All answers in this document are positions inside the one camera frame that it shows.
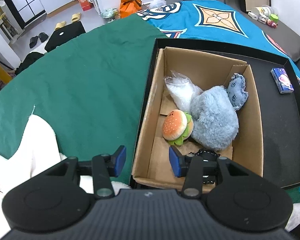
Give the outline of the black slipper right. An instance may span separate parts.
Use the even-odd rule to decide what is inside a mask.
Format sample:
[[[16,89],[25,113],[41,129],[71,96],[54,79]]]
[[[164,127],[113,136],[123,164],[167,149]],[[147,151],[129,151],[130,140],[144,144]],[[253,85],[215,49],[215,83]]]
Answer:
[[[39,39],[40,39],[40,41],[42,43],[44,43],[45,41],[47,41],[47,39],[49,38],[49,36],[46,33],[44,33],[44,32],[40,33],[38,35],[38,37],[39,37]]]

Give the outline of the green cup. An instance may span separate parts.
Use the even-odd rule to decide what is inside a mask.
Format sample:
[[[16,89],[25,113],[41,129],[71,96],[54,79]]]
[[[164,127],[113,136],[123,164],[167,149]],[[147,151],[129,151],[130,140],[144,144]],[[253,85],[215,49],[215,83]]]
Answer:
[[[275,14],[270,14],[269,19],[275,23],[278,23],[279,17]]]

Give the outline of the black shallow tray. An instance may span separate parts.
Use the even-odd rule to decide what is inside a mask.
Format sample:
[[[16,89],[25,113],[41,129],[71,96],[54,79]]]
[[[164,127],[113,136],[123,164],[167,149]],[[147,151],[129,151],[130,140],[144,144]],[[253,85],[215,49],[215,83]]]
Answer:
[[[261,111],[263,132],[263,176],[279,187],[300,184],[300,85],[290,61],[282,56],[231,43],[159,38],[155,49],[166,47],[202,51],[247,62],[253,71]],[[142,116],[153,79],[150,64]],[[284,68],[294,92],[280,94],[270,73]]]

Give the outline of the white fluffy blanket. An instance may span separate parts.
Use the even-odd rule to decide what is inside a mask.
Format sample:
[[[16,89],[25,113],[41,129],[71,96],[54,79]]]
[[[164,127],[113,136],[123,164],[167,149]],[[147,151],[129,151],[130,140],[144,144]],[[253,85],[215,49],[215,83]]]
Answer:
[[[15,154],[10,159],[0,156],[0,239],[10,231],[1,207],[5,195],[65,158],[52,127],[41,117],[30,115]]]

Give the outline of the blue patterned blanket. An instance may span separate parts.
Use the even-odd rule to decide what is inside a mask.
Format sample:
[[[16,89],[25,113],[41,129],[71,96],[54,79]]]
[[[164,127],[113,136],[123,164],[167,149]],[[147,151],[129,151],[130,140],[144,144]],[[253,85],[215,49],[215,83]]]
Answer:
[[[136,14],[169,38],[233,43],[290,58],[256,24],[217,0],[175,2]]]

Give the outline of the white plastic bag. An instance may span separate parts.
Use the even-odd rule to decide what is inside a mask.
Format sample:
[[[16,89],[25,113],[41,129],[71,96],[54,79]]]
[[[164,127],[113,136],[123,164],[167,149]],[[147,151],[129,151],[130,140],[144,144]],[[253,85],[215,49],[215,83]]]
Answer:
[[[162,6],[165,6],[167,2],[165,0],[153,0],[149,3],[148,9],[155,9]]]

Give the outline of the blue denim plush toy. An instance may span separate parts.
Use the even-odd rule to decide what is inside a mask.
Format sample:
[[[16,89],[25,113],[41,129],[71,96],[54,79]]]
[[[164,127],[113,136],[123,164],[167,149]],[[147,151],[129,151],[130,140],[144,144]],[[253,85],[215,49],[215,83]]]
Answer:
[[[226,89],[229,100],[235,111],[240,110],[246,103],[249,93],[245,90],[246,83],[243,75],[235,73]]]

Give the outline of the yellow slipper far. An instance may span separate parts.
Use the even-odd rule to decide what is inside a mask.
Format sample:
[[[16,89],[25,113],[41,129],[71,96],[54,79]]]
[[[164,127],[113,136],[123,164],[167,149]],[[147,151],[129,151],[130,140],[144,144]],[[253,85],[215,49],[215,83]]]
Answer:
[[[73,14],[73,15],[71,16],[71,22],[72,22],[72,23],[75,23],[75,22],[80,21],[80,20],[81,20],[81,16],[82,16],[82,15],[81,15],[80,12]]]

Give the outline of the burger plush toy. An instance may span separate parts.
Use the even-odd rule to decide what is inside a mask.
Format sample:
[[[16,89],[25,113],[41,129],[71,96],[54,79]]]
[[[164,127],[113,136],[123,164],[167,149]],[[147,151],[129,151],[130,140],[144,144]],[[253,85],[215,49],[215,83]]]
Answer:
[[[192,116],[179,109],[171,111],[162,125],[162,136],[171,146],[181,146],[194,128]]]

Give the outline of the brown cardboard box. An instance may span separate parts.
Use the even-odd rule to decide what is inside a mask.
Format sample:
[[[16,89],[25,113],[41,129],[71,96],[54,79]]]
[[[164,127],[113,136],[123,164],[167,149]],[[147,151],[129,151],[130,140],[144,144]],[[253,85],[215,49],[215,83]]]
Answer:
[[[214,150],[258,175],[263,174],[263,132],[258,93],[251,66],[242,60],[202,51],[166,47],[153,51],[154,72],[135,150],[132,176],[142,185],[181,189],[173,174],[169,143],[162,133],[177,109],[165,79],[180,74],[192,134],[178,150]]]

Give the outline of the yellow slipper near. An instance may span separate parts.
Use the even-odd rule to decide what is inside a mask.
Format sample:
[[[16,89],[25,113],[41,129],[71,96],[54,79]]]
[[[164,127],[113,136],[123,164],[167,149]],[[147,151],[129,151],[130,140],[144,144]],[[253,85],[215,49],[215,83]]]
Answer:
[[[55,26],[55,30],[61,29],[62,27],[64,27],[66,25],[65,21],[59,22],[56,24]]]

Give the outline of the clear bag white stuffing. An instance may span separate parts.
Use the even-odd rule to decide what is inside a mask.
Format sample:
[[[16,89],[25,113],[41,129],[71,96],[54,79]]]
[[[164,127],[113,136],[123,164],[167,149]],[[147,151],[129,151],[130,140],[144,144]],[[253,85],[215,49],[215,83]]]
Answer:
[[[192,100],[199,96],[203,90],[193,84],[189,77],[173,70],[170,76],[165,77],[164,80],[166,88],[177,108],[183,112],[190,113]]]

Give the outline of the blue fluffy plush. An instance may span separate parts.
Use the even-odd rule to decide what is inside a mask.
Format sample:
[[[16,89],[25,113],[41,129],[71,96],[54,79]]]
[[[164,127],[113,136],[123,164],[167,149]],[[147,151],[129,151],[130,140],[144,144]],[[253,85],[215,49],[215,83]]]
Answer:
[[[238,133],[238,117],[223,86],[214,86],[195,97],[190,114],[194,123],[191,137],[210,150],[226,149]]]

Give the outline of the orange bag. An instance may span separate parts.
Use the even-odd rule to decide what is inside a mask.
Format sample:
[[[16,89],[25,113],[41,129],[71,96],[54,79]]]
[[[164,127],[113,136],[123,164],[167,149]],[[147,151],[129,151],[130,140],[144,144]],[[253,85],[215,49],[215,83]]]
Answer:
[[[121,0],[119,15],[121,18],[128,17],[142,9],[142,0]]]

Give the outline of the blue tissue pack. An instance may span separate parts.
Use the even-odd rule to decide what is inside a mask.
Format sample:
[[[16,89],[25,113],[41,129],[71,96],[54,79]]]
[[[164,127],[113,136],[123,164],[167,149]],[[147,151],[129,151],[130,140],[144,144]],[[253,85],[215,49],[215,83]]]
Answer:
[[[294,87],[284,68],[272,68],[270,73],[280,94],[290,94],[294,92]]]

